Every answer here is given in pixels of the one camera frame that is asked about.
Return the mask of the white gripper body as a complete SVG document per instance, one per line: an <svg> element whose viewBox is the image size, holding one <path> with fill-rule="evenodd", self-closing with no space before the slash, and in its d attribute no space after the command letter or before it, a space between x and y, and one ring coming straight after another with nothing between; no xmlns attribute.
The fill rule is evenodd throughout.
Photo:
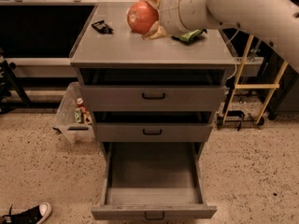
<svg viewBox="0 0 299 224"><path fill-rule="evenodd" d="M185 35L204 29L218 29L219 21L210 13L207 0L161 0L160 24L170 35Z"/></svg>

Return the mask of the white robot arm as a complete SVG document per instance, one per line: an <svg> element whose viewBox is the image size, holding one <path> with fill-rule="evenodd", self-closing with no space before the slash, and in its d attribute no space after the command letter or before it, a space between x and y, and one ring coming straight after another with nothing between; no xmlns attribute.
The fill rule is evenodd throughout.
<svg viewBox="0 0 299 224"><path fill-rule="evenodd" d="M144 0L170 35L235 28L261 39L299 72L299 7L290 0Z"/></svg>

